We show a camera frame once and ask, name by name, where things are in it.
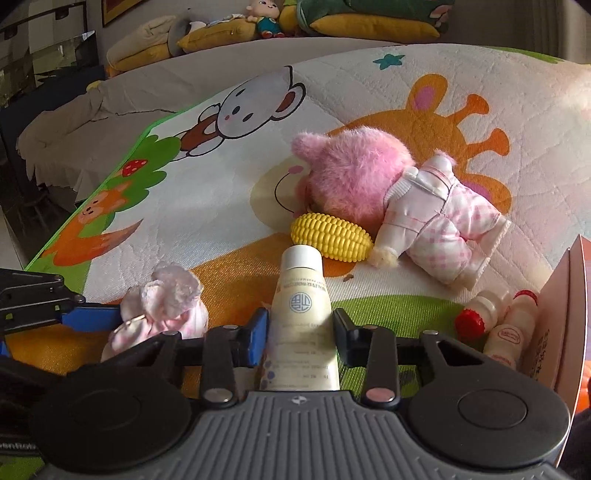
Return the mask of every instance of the plush toy foot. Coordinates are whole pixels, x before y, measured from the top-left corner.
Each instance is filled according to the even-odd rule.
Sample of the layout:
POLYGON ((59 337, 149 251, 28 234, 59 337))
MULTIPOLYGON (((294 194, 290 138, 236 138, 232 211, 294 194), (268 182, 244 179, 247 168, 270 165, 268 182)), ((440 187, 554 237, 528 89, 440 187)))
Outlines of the plush toy foot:
POLYGON ((473 251, 470 261, 466 264, 462 273, 453 281, 452 286, 454 288, 464 287, 471 291, 476 286, 476 282, 482 276, 490 260, 490 257, 485 257, 480 252, 473 251))
POLYGON ((501 215, 492 230, 489 230, 480 239, 478 243, 487 257, 490 257, 494 253, 496 247, 501 243, 501 239, 509 231, 510 226, 511 222, 501 215))
POLYGON ((369 253, 368 262, 376 268, 397 267, 398 254, 388 247, 374 247, 369 253))

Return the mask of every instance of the pink plush toy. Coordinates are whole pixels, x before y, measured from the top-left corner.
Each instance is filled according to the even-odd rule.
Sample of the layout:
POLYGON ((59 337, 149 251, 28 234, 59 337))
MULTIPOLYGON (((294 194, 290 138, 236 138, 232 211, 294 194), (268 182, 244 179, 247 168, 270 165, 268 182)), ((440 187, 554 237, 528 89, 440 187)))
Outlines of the pink plush toy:
POLYGON ((306 192, 316 208, 375 238, 368 261, 376 267, 396 266, 406 252, 443 284, 471 290, 511 224, 458 181, 448 155, 436 151, 417 169, 402 142, 380 130, 303 133, 291 148, 310 165, 306 192))

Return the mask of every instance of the pink fabric bow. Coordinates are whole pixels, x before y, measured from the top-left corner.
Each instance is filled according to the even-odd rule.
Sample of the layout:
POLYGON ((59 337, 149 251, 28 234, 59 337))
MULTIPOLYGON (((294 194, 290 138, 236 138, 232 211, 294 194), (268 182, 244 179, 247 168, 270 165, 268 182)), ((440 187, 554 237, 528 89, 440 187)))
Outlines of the pink fabric bow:
POLYGON ((209 314, 202 291, 199 279, 183 267, 157 266, 152 281, 131 287, 123 297, 123 323, 109 335, 101 361, 168 330, 183 338, 203 336, 209 314))

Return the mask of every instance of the red bottle cap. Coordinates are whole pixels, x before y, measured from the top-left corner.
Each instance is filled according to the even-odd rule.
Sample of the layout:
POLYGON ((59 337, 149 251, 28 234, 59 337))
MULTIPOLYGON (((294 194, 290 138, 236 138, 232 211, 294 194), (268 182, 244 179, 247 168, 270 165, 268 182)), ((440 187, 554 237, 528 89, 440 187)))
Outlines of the red bottle cap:
POLYGON ((531 297, 534 299, 535 304, 538 304, 538 296, 532 292, 531 290, 520 290, 519 292, 517 292, 515 294, 515 296, 513 297, 513 299, 515 300, 517 297, 521 296, 521 295, 527 295, 528 297, 531 297))
POLYGON ((456 317, 456 331, 462 340, 476 340, 486 333, 486 326, 478 312, 463 309, 456 317))

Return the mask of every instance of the pink checkered outfit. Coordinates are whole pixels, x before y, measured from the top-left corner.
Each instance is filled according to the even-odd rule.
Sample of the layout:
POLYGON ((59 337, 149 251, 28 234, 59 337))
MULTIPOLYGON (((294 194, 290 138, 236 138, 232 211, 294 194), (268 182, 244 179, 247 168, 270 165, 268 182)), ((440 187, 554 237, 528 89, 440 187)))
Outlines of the pink checkered outfit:
POLYGON ((375 246, 403 252, 441 283, 471 290, 507 232, 510 221, 453 174, 438 153, 420 169, 407 167, 384 197, 386 216, 375 246), (480 250, 471 249, 473 240, 480 250))

